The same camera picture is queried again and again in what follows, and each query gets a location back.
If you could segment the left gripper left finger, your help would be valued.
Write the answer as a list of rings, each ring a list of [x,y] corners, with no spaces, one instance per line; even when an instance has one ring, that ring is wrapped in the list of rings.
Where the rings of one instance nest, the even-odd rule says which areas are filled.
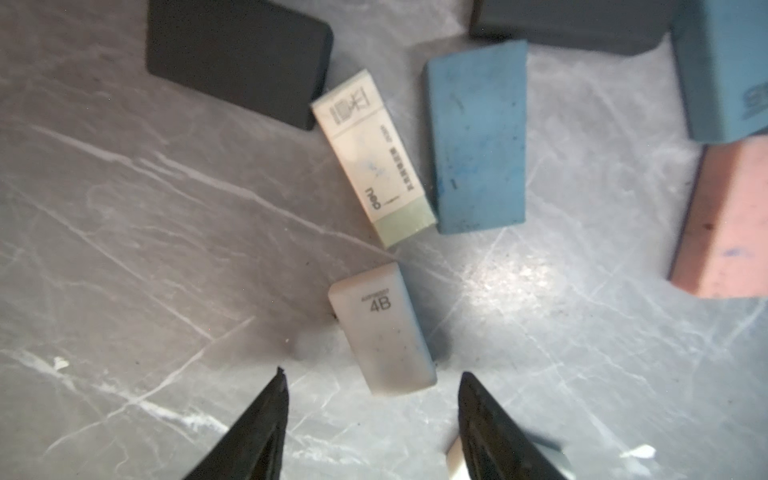
[[[227,433],[186,476],[193,479],[278,480],[289,415],[282,368]]]

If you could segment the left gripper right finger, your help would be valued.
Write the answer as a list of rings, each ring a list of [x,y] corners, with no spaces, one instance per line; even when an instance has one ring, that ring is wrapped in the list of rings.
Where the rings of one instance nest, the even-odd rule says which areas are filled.
[[[458,423],[470,478],[566,479],[468,371],[459,385]]]

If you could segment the white eraser 4B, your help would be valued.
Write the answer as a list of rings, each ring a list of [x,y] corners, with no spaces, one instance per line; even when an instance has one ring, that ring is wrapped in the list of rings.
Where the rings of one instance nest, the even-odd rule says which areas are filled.
[[[437,383],[397,263],[334,283],[328,298],[372,394],[406,395]]]

